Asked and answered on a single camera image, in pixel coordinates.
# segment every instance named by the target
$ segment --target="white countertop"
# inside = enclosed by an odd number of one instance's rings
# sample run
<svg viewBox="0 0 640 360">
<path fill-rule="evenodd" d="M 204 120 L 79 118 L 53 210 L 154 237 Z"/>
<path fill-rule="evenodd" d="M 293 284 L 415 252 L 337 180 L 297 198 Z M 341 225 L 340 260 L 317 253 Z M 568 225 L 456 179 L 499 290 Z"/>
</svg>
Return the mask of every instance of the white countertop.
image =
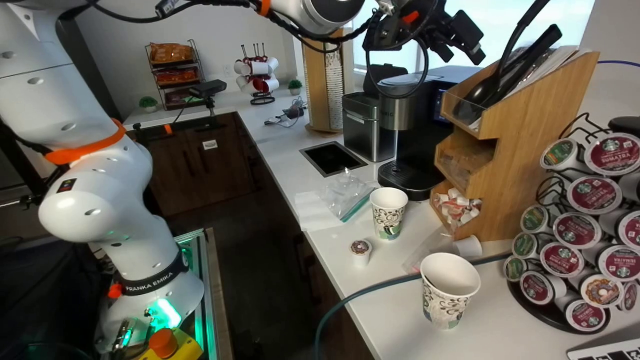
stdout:
<svg viewBox="0 0 640 360">
<path fill-rule="evenodd" d="M 304 125 L 306 116 L 290 129 L 265 126 L 268 117 L 279 115 L 289 107 L 292 97 L 286 90 L 275 93 L 273 104 L 252 106 L 250 96 L 242 93 L 221 93 L 215 98 L 216 113 L 237 111 L 257 144 L 269 171 L 273 175 L 294 211 L 297 193 L 320 190 L 332 179 L 324 178 L 300 154 L 299 150 L 321 143 L 338 141 L 309 133 Z M 125 121 L 132 129 L 135 122 L 143 127 L 167 124 L 178 111 L 134 113 Z M 189 108 L 180 120 L 195 119 L 208 114 L 204 107 Z M 355 169 L 353 173 L 364 181 L 376 179 L 377 164 Z M 403 222 L 403 231 L 393 242 L 379 240 L 373 233 L 370 211 L 362 210 L 340 227 L 306 233 L 316 255 L 338 294 L 344 298 L 364 287 L 394 277 L 406 275 L 402 263 L 427 238 L 437 242 L 442 238 L 442 225 L 427 202 L 410 203 Z M 372 241 L 371 261 L 365 268 L 351 264 L 348 245 L 360 238 Z M 363 339 L 376 359 L 566 359 L 566 350 L 640 322 L 640 306 L 629 314 L 612 310 L 612 320 L 601 334 L 580 336 L 556 330 L 535 319 L 511 296 L 501 276 L 502 262 L 477 267 L 482 286 L 465 311 L 459 326 L 452 331 L 438 331 L 422 314 L 420 281 L 412 281 L 375 291 L 353 300 L 347 309 Z"/>
</svg>

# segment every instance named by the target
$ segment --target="franka emika robot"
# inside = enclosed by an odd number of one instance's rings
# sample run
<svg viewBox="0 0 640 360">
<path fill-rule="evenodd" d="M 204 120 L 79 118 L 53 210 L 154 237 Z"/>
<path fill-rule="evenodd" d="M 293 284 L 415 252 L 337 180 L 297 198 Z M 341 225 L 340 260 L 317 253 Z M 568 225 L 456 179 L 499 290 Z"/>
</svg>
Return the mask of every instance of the franka emika robot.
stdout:
<svg viewBox="0 0 640 360">
<path fill-rule="evenodd" d="M 105 16 L 146 23 L 194 5 L 243 6 L 305 45 L 310 45 L 305 39 L 316 40 L 338 45 L 332 47 L 335 51 L 366 32 L 367 53 L 397 50 L 415 40 L 425 59 L 428 48 L 449 61 L 450 46 L 475 64 L 484 58 L 482 32 L 463 11 L 448 15 L 446 0 L 377 0 L 379 8 L 363 26 L 330 38 L 364 1 L 195 0 L 176 6 L 177 0 L 162 0 L 155 17 L 135 19 L 113 13 L 97 0 L 0 0 L 0 118 L 17 141 L 54 164 L 69 166 L 42 199 L 40 221 L 63 240 L 100 245 L 118 270 L 114 282 L 122 295 L 100 305 L 99 352 L 125 345 L 123 329 L 129 345 L 143 342 L 152 318 L 162 327 L 178 326 L 200 303 L 204 286 L 188 270 L 166 222 L 143 203 L 151 155 L 100 107 L 56 36 L 58 17 L 92 6 Z M 37 105 L 28 106 L 25 99 Z"/>
</svg>

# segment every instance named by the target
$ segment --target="potted plant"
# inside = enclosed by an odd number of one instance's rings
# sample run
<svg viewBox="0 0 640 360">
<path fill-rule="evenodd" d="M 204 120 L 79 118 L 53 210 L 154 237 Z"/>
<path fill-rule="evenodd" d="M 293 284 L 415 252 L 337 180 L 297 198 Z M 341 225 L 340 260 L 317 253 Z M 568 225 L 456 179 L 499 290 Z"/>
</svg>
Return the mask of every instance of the potted plant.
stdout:
<svg viewBox="0 0 640 360">
<path fill-rule="evenodd" d="M 300 95 L 300 89 L 302 88 L 302 83 L 300 80 L 293 79 L 289 82 L 289 92 L 291 95 Z"/>
<path fill-rule="evenodd" d="M 138 105 L 146 112 L 152 113 L 157 110 L 158 101 L 151 96 L 144 96 L 142 99 L 140 99 Z"/>
</svg>

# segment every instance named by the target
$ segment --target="power outlet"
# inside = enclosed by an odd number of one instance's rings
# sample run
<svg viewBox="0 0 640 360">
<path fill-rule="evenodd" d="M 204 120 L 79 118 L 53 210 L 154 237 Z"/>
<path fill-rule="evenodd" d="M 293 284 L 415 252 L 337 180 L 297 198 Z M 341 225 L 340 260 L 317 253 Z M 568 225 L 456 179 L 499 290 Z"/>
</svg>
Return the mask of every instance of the power outlet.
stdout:
<svg viewBox="0 0 640 360">
<path fill-rule="evenodd" d="M 225 77 L 226 78 L 234 77 L 234 66 L 233 65 L 225 65 Z"/>
</svg>

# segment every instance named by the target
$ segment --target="small succulent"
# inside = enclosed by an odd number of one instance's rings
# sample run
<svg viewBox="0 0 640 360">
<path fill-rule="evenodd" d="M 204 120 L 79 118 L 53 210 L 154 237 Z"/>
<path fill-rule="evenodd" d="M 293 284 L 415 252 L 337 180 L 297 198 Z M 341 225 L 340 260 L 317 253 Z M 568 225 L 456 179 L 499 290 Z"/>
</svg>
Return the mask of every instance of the small succulent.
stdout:
<svg viewBox="0 0 640 360">
<path fill-rule="evenodd" d="M 302 87 L 302 83 L 300 82 L 300 80 L 293 79 L 289 82 L 290 89 L 299 89 L 301 87 Z"/>
<path fill-rule="evenodd" d="M 151 96 L 144 96 L 142 99 L 140 99 L 140 102 L 138 103 L 138 105 L 141 108 L 151 108 L 157 104 L 158 104 L 158 101 Z"/>
</svg>

